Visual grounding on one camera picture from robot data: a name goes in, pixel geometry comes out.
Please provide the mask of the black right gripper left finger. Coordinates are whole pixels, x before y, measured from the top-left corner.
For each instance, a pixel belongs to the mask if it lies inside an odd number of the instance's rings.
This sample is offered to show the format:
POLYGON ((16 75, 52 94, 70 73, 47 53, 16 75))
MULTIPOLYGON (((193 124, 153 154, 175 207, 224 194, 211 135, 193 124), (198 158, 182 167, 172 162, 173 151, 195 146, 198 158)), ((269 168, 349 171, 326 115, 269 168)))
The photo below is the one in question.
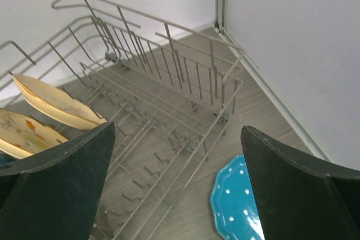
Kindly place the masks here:
POLYGON ((113 122, 1 167, 1 239, 89 239, 115 144, 113 122))

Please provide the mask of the cream plate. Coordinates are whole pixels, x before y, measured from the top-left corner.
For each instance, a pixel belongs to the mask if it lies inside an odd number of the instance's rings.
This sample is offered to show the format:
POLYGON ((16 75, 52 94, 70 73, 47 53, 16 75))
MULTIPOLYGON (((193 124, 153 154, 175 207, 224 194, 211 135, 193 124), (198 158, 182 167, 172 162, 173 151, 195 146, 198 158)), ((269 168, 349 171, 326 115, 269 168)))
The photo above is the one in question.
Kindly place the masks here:
POLYGON ((1 151, 24 159, 68 139, 53 128, 23 114, 1 109, 1 151))
POLYGON ((81 130, 90 130, 107 122, 106 118, 63 90, 23 74, 15 74, 12 78, 27 103, 54 120, 81 130))

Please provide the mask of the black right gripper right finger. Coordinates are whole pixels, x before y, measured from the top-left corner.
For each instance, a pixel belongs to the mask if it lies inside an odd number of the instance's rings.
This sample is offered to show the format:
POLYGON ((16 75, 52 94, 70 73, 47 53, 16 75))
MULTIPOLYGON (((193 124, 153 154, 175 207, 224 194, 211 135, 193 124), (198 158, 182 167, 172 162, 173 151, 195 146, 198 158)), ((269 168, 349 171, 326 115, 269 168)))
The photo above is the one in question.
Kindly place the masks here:
POLYGON ((252 126, 241 145, 266 239, 359 239, 359 171, 252 126))

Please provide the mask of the cream plate front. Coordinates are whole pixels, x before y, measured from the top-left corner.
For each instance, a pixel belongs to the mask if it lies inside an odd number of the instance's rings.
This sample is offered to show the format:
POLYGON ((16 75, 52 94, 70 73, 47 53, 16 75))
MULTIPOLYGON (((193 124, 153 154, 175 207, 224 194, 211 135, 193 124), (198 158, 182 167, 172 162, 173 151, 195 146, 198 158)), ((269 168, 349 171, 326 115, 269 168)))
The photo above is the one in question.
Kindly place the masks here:
POLYGON ((53 128, 23 114, 1 109, 1 151, 24 159, 68 139, 53 128))

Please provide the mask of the cream plate rear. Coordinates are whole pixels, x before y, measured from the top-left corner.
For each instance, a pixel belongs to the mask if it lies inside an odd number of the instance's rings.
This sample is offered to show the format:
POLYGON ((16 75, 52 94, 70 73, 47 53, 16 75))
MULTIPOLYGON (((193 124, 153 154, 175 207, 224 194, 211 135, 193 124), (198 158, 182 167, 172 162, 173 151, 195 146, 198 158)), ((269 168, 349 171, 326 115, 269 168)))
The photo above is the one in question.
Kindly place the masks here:
POLYGON ((27 103, 54 120, 81 130, 90 130, 107 122, 106 118, 63 90, 23 74, 15 74, 12 78, 27 103))

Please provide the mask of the blue polka dot plate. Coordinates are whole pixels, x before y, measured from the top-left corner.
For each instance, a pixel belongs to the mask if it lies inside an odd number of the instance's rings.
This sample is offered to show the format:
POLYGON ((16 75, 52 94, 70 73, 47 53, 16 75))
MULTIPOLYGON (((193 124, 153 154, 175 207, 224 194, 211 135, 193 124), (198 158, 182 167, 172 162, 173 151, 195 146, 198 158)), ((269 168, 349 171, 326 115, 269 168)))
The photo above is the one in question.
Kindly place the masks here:
POLYGON ((265 239, 244 155, 219 170, 210 205, 223 239, 265 239))

